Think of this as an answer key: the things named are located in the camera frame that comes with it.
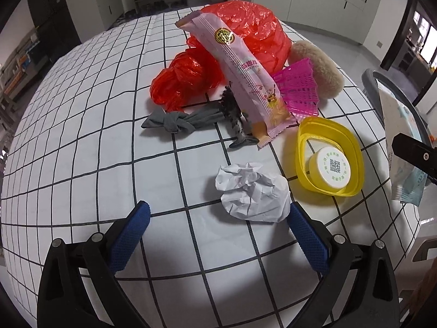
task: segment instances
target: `crumpled red plastic bag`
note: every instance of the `crumpled red plastic bag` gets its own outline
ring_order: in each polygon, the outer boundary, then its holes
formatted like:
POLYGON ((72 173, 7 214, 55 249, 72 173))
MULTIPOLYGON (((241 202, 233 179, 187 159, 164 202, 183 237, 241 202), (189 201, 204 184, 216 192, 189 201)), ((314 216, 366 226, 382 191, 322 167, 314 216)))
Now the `crumpled red plastic bag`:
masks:
MULTIPOLYGON (((291 41, 276 16, 253 2, 233 0, 209 5, 203 12, 215 13, 247 45, 269 74, 284 67, 291 41)), ((218 62, 193 36, 194 48, 178 54, 167 69, 152 81, 150 96, 166 111, 180 110, 189 99, 216 87, 223 79, 218 62)))

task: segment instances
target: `blue gripper pad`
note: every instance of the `blue gripper pad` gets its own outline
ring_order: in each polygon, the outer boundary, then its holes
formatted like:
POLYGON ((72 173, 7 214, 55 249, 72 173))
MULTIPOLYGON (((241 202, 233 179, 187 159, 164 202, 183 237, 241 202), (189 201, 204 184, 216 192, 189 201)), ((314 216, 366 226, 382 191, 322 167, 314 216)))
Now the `blue gripper pad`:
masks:
POLYGON ((126 267, 135 247, 150 223, 150 206, 143 203, 125 225, 109 253, 109 270, 115 274, 126 267))
POLYGON ((303 216, 300 205, 292 203, 287 223, 296 237, 312 269, 326 275, 329 271, 329 250, 303 216))

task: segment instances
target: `countertop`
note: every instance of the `countertop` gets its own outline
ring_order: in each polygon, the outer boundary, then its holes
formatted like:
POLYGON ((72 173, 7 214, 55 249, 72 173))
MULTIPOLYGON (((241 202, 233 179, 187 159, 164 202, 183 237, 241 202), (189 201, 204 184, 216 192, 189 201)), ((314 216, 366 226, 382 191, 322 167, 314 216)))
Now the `countertop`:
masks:
MULTIPOLYGON (((143 17, 74 48, 52 67, 20 122, 5 169, 1 225, 14 295, 33 327, 52 240, 105 232, 139 200, 150 204, 151 222, 116 278, 151 327, 286 327, 318 276, 285 221, 245 222, 225 212, 214 186, 220 165, 256 161, 282 174, 313 219, 355 243, 382 239, 394 268, 414 242, 417 208, 389 200, 384 129, 341 69, 344 91, 321 102, 320 116, 348 127, 362 148, 365 184, 352 198, 302 188, 294 168, 297 126, 260 150, 236 151, 225 121, 189 136, 140 127, 156 107, 152 79, 186 48, 188 35, 174 23, 190 11, 143 17)), ((293 41, 303 39, 283 28, 293 41)), ((322 146, 310 143, 307 156, 322 146)), ((98 315, 108 320, 82 273, 98 315)), ((340 312, 335 308, 334 318, 340 312)))

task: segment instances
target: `metal screw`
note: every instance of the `metal screw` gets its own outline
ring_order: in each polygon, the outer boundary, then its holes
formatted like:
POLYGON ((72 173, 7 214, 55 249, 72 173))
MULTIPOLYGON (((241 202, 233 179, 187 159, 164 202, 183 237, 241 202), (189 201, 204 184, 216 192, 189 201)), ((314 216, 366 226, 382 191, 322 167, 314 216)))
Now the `metal screw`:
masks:
POLYGON ((61 245, 61 243, 62 243, 62 240, 60 238, 56 238, 52 242, 52 247, 57 248, 59 245, 61 245))
POLYGON ((342 236, 341 234, 336 234, 334 236, 334 240, 338 243, 338 244, 343 244, 346 241, 346 238, 344 236, 342 236))
POLYGON ((384 242, 380 240, 375 241, 375 245, 380 249, 383 249, 383 247, 385 247, 384 242))
POLYGON ((95 243, 100 242, 103 239, 103 234, 100 232, 94 233, 91 237, 91 240, 95 243))

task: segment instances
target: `pink snack wrapper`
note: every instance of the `pink snack wrapper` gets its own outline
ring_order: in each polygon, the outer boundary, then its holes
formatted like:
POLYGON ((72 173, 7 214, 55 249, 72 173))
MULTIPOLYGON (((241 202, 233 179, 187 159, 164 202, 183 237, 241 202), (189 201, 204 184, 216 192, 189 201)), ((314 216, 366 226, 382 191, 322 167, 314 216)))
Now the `pink snack wrapper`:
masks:
POLYGON ((296 124, 272 77, 218 16, 194 11, 176 22, 176 26, 194 35, 218 60, 260 148, 289 125, 296 124))

